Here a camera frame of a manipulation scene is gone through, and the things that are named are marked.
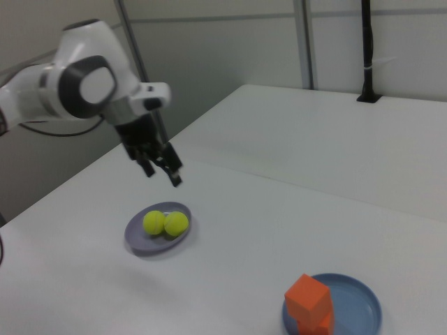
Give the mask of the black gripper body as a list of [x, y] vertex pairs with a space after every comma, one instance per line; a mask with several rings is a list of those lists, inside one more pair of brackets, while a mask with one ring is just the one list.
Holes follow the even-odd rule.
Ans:
[[130, 123], [115, 126], [115, 130], [132, 161], [137, 160], [138, 154], [145, 154], [151, 160], [163, 160], [159, 130], [151, 114], [144, 114]]

